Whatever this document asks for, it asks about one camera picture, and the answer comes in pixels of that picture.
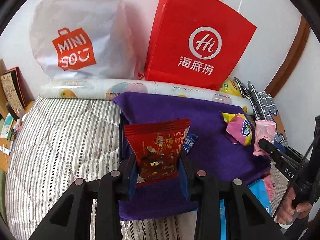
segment red paper bag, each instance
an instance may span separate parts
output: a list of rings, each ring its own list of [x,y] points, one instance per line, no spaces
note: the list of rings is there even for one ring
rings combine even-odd
[[[218,90],[255,30],[219,0],[159,0],[146,80]]]

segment human hand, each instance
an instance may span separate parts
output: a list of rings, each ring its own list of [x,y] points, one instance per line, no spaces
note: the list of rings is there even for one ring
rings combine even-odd
[[[293,188],[291,188],[289,190],[287,197],[283,202],[283,205],[281,206],[277,214],[277,220],[280,224],[284,225],[292,221],[292,215],[294,214],[294,211],[295,211],[292,206],[292,200],[294,200],[295,197],[296,197],[296,194]],[[309,214],[311,208],[312,208],[312,205],[309,202],[303,202],[297,205],[296,211],[300,213],[298,218],[299,219],[305,218]]]

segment white plastic bag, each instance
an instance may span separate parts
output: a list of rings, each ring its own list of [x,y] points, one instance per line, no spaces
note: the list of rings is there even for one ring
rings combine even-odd
[[[30,29],[50,79],[142,78],[123,0],[42,0]]]

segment blue packet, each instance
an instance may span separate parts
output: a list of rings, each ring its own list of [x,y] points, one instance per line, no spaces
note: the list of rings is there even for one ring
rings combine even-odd
[[[263,179],[256,180],[254,183],[251,183],[248,186],[248,188],[260,201],[263,207],[268,211],[269,215],[271,215],[271,206],[270,206],[269,196],[268,196]]]
[[[197,135],[188,132],[188,134],[187,134],[187,136],[186,136],[186,138],[185,138],[185,140],[184,140],[182,149],[183,149],[186,153],[189,153],[191,147],[193,146],[193,144],[195,143],[195,141],[196,141],[197,138],[198,138]]]
[[[220,200],[220,239],[227,240],[227,222],[226,222],[226,209],[224,207],[224,200]]]

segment purple felt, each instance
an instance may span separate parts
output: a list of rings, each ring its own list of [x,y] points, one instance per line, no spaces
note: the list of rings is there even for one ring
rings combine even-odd
[[[240,178],[247,185],[270,169],[267,156],[254,156],[253,145],[232,144],[225,136],[226,123],[221,112],[244,113],[238,106],[192,98],[126,92],[113,101],[131,124],[165,122],[190,118],[190,132],[198,136],[187,155],[199,169],[219,179]],[[123,153],[129,158],[130,147]],[[182,195],[179,179],[137,187],[130,201],[119,203],[121,220],[165,218],[197,208]]]

